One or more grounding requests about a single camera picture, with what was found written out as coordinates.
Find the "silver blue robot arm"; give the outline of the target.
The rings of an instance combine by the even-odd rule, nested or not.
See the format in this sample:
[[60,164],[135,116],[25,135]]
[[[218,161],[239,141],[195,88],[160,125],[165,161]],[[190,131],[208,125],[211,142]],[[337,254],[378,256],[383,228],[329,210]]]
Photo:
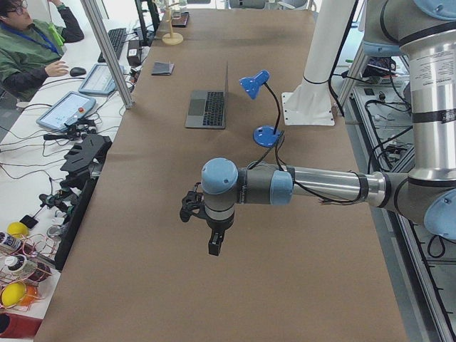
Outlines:
[[225,158],[210,160],[202,168],[201,209],[212,230],[210,254],[220,252],[235,204],[283,205],[294,195],[367,202],[455,238],[455,3],[369,1],[363,42],[367,53],[397,47],[408,57],[413,169],[364,175],[269,164],[238,168]]

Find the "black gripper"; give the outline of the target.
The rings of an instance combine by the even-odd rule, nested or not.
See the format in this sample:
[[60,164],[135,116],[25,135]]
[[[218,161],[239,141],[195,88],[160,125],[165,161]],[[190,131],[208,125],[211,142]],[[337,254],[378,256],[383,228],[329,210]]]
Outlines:
[[234,215],[226,219],[206,218],[207,225],[212,233],[208,241],[208,252],[210,255],[219,256],[222,248],[223,234],[234,224]]

